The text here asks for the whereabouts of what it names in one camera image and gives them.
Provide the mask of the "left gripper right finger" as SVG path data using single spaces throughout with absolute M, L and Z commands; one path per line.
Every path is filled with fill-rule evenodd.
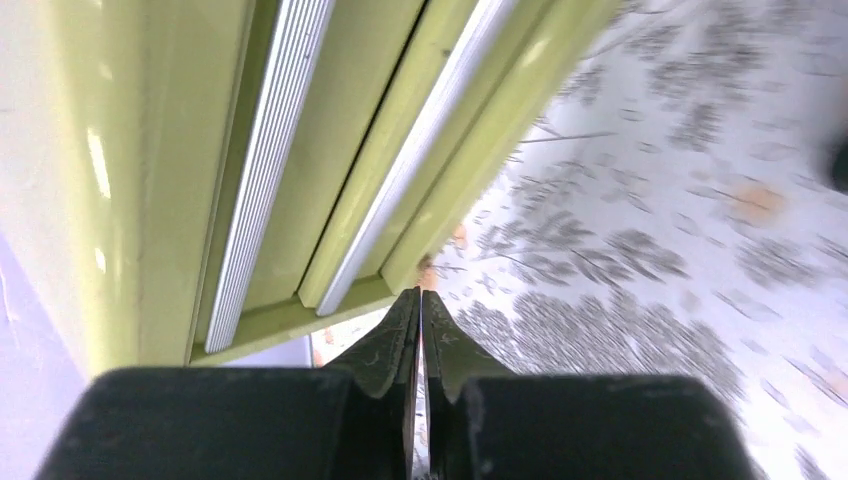
M 729 411 L 679 375 L 518 375 L 421 295 L 440 479 L 752 479 Z

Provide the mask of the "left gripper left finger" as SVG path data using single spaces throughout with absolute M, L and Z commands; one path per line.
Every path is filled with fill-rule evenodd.
M 123 368 L 86 389 L 40 479 L 408 479 L 422 293 L 321 368 Z

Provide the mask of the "yellow-green drawer cabinet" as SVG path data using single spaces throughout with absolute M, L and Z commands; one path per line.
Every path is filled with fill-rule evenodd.
M 5 1 L 1 233 L 86 377 L 381 307 L 614 1 Z

